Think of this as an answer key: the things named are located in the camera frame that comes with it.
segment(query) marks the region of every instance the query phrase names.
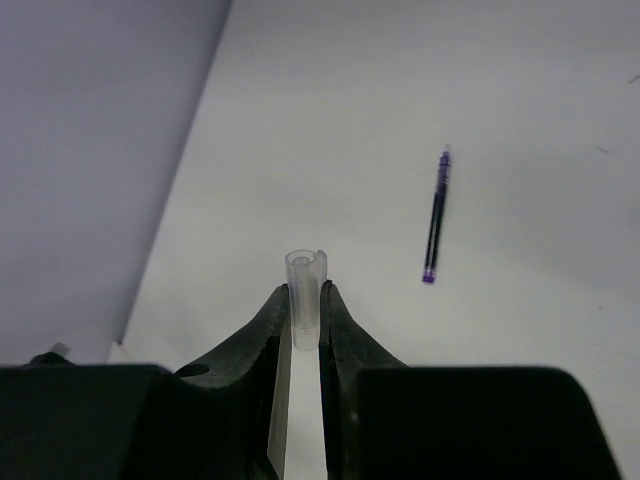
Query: white wall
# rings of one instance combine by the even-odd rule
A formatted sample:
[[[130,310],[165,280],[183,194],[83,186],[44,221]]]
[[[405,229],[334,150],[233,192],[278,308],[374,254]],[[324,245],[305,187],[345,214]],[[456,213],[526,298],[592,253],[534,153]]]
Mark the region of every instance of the white wall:
[[[0,363],[122,335],[228,3],[0,3]]]

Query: transparent cylinder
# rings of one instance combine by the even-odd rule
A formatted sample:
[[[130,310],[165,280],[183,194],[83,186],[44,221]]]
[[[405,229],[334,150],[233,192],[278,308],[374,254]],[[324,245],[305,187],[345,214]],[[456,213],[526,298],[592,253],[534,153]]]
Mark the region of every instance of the transparent cylinder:
[[[327,255],[296,250],[285,257],[291,301],[291,332],[298,350],[309,351],[320,339],[320,291],[327,279]]]

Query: pen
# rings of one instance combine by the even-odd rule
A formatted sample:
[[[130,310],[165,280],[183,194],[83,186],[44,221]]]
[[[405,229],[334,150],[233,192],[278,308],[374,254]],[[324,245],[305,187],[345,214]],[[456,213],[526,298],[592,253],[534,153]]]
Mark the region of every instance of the pen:
[[[447,187],[451,172],[451,155],[449,145],[440,157],[438,168],[438,183],[436,193],[433,196],[433,208],[431,211],[431,223],[429,225],[429,240],[427,241],[427,253],[424,260],[422,281],[433,283],[436,278],[436,264],[438,261],[438,246],[440,243],[440,230],[444,216],[444,206],[447,198]]]

